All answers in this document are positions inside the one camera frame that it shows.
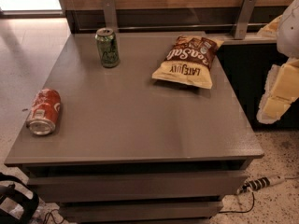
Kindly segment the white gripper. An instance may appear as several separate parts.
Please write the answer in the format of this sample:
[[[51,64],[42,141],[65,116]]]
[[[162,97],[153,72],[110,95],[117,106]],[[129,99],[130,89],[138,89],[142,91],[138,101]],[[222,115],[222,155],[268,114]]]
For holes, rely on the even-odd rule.
[[[277,37],[278,51],[289,57],[278,66],[273,64],[268,72],[264,94],[256,118],[262,124],[280,120],[299,98],[299,0],[293,0],[282,16],[274,18],[261,28],[261,37]]]

